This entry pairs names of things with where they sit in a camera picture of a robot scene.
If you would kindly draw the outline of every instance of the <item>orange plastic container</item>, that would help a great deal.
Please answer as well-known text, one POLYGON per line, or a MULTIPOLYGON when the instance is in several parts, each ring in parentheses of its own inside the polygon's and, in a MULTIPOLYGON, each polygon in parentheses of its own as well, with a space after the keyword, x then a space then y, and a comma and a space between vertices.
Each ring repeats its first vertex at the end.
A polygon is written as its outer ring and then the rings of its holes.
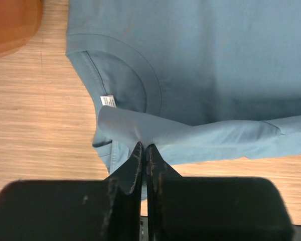
POLYGON ((0 57, 14 53, 36 33, 41 0, 0 0, 0 57))

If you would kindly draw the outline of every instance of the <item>garment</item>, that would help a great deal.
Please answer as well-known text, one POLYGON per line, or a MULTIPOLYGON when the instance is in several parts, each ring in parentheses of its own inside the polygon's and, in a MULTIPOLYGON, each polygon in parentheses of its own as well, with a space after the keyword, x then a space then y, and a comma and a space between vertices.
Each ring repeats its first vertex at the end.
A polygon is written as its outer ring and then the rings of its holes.
POLYGON ((67 56, 110 173, 138 141, 171 165, 301 154, 301 0, 70 0, 67 56))

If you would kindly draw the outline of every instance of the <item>wooden table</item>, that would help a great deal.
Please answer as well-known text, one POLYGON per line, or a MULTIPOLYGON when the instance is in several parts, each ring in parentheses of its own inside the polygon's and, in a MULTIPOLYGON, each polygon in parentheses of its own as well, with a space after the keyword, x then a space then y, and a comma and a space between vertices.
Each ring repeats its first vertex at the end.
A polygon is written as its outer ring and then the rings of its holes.
MULTIPOLYGON (((92 100, 65 57, 67 0, 45 0, 41 28, 26 47, 0 59, 0 190, 16 179, 103 179, 91 147, 92 100)), ((301 224, 301 156, 174 166, 186 176, 272 180, 301 224)), ((142 213, 146 212, 143 203, 142 213)))

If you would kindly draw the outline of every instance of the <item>white clothing label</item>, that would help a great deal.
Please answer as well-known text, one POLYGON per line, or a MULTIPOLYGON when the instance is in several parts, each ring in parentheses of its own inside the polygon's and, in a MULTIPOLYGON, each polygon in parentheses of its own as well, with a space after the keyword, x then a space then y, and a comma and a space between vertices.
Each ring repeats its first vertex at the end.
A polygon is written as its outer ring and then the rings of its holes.
POLYGON ((102 105, 107 105, 116 108, 116 103, 113 95, 109 94, 109 95, 101 96, 100 99, 102 105))

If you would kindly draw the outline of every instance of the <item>blue t-shirt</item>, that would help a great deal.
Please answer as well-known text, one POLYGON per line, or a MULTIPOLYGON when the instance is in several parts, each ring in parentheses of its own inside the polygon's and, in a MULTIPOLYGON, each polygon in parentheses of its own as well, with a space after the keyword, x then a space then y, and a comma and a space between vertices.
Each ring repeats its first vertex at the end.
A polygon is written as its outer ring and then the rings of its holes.
POLYGON ((67 56, 110 172, 138 141, 171 165, 301 154, 301 0, 70 0, 67 56))

